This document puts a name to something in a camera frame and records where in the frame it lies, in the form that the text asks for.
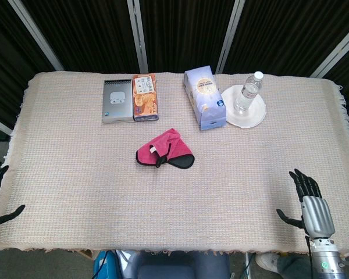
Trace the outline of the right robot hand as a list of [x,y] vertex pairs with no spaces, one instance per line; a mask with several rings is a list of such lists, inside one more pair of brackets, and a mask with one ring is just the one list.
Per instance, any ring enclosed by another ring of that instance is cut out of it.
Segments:
[[329,205],[322,194],[318,183],[298,169],[289,172],[293,179],[301,206],[301,219],[287,217],[282,210],[276,212],[286,224],[303,229],[313,239],[330,238],[335,233]]

